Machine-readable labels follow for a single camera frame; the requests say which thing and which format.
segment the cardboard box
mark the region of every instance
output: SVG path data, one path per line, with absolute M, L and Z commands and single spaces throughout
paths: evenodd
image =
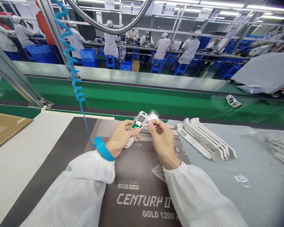
M 32 119 L 0 114 L 0 146 L 32 122 Z
M 132 64 L 132 71 L 138 72 L 140 69 L 140 62 L 139 61 L 133 61 Z

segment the plastic bag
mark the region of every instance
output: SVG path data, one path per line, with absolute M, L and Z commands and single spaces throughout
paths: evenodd
M 249 94 L 260 94 L 262 93 L 262 86 L 253 84 L 253 85 L 242 85 L 242 86 L 237 86 L 237 88 L 240 88 L 241 90 L 245 91 L 246 93 Z
M 284 163 L 284 132 L 266 133 L 251 131 L 252 137 L 263 141 L 270 149 L 270 152 L 277 159 Z
M 126 47 L 120 46 L 119 47 L 119 61 L 124 61 L 126 56 Z

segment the blue coiled cord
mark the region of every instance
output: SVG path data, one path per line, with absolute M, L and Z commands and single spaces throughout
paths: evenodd
M 85 101 L 85 98 L 83 97 L 84 94 L 83 93 L 78 93 L 79 90 L 82 90 L 83 88 L 82 87 L 78 87 L 76 85 L 76 82 L 81 82 L 80 79 L 77 79 L 74 75 L 75 73 L 78 73 L 79 71 L 74 69 L 71 65 L 72 63 L 77 63 L 78 60 L 72 58 L 71 56 L 68 55 L 69 52 L 71 51 L 74 51 L 76 50 L 74 47 L 72 47 L 70 44 L 68 44 L 65 40 L 64 40 L 64 37 L 67 37 L 69 35 L 72 34 L 71 30 L 66 27 L 63 23 L 61 23 L 59 21 L 59 19 L 62 17 L 62 16 L 67 16 L 68 14 L 68 10 L 65 8 L 65 6 L 58 0 L 54 0 L 54 2 L 56 4 L 58 4 L 58 6 L 62 9 L 61 12 L 57 12 L 55 13 L 55 21 L 57 22 L 57 24 L 61 27 L 63 27 L 66 32 L 61 34 L 60 35 L 60 40 L 62 41 L 62 43 L 67 46 L 67 49 L 64 50 L 63 54 L 65 57 L 67 57 L 69 59 L 69 61 L 67 62 L 67 68 L 70 69 L 71 73 L 70 73 L 70 78 L 73 80 L 72 81 L 72 86 L 74 87 L 74 92 L 75 92 L 75 95 L 76 95 L 76 99 L 79 101 L 79 106 L 80 106 L 80 109 L 81 109 L 81 112 L 83 114 L 83 117 L 84 117 L 84 121 L 85 121 L 85 126 L 86 126 L 86 131 L 87 131 L 87 138 L 88 138 L 88 141 L 89 143 L 94 147 L 96 146 L 95 144 L 92 144 L 91 141 L 89 140 L 89 132 L 88 132 L 88 127 L 87 127 L 87 122 L 86 122 L 86 117 L 85 117 L 85 114 L 84 114 L 84 111 L 83 111 L 83 106 L 82 106 L 82 102 Z

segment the blue wrist strap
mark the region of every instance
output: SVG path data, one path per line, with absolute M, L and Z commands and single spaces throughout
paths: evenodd
M 98 152 L 107 161 L 114 161 L 114 157 L 111 155 L 111 153 L 108 151 L 108 149 L 105 146 L 105 143 L 101 140 L 100 137 L 94 138 L 95 145 L 97 147 Z

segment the hand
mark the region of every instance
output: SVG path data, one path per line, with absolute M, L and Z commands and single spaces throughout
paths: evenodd
M 133 123 L 133 120 L 125 120 L 119 123 L 115 127 L 110 139 L 106 142 L 105 146 L 114 158 L 119 156 L 122 149 L 129 142 L 129 139 L 141 131 L 140 128 L 134 128 L 133 130 L 128 131 Z M 137 136 L 135 142 L 138 142 L 139 139 L 141 139 L 140 135 Z
M 160 120 L 151 120 L 148 123 L 148 130 L 152 135 L 154 148 L 163 167 L 167 170 L 178 168 L 181 161 L 174 151 L 175 139 L 173 131 Z

